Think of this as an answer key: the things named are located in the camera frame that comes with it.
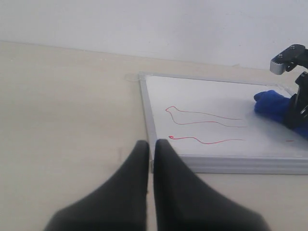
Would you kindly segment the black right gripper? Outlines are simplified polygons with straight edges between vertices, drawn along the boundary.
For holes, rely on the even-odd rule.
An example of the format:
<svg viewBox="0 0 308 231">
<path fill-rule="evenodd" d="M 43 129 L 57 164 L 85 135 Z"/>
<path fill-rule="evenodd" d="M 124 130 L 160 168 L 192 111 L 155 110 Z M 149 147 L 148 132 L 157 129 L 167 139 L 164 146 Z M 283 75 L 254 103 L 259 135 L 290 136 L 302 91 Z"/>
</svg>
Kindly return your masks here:
<svg viewBox="0 0 308 231">
<path fill-rule="evenodd" d="M 303 126 L 308 121 L 308 73 L 303 72 L 296 80 L 298 91 L 289 101 L 283 124 L 289 129 Z"/>
</svg>

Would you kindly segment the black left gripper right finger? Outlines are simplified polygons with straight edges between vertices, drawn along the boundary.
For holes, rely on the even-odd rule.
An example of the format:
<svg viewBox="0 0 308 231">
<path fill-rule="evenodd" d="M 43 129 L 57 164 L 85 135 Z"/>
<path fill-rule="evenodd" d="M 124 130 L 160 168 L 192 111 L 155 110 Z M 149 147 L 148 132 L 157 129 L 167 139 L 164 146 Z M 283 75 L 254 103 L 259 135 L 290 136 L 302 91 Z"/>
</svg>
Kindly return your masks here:
<svg viewBox="0 0 308 231">
<path fill-rule="evenodd" d="M 198 178 L 167 140 L 155 145 L 154 200 L 159 231 L 270 230 L 259 213 Z"/>
</svg>

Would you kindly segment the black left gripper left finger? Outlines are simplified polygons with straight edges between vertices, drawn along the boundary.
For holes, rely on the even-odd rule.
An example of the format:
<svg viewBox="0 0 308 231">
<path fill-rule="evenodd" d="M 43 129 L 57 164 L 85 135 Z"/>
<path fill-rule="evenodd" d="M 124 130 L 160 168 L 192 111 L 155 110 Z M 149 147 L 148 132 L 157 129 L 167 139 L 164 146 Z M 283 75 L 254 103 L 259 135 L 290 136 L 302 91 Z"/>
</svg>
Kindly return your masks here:
<svg viewBox="0 0 308 231">
<path fill-rule="evenodd" d="M 149 145 L 137 141 L 132 152 L 98 189 L 56 212 L 47 231 L 144 231 L 147 229 Z"/>
</svg>

